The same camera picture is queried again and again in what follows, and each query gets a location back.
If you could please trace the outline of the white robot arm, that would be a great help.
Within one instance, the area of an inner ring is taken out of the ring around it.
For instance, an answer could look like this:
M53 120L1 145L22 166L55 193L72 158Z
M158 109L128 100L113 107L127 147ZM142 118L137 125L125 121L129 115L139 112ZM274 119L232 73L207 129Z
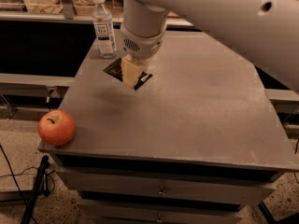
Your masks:
M121 31L141 46L131 55L157 52L170 12L299 92L299 0L124 0Z

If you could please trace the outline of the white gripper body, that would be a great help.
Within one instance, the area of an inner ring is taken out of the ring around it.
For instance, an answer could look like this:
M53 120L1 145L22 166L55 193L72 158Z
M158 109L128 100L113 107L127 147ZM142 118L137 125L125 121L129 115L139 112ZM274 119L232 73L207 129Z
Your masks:
M130 62L139 63L142 70L149 69L152 57L157 53L164 41L164 31L144 37L134 35L124 25L121 26L121 48L127 53Z

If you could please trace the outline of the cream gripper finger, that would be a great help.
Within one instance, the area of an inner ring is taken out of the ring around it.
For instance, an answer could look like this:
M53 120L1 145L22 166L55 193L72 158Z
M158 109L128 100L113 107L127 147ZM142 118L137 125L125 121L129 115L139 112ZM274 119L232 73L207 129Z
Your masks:
M130 88L134 88L143 72L143 63L131 55L121 58L122 81Z

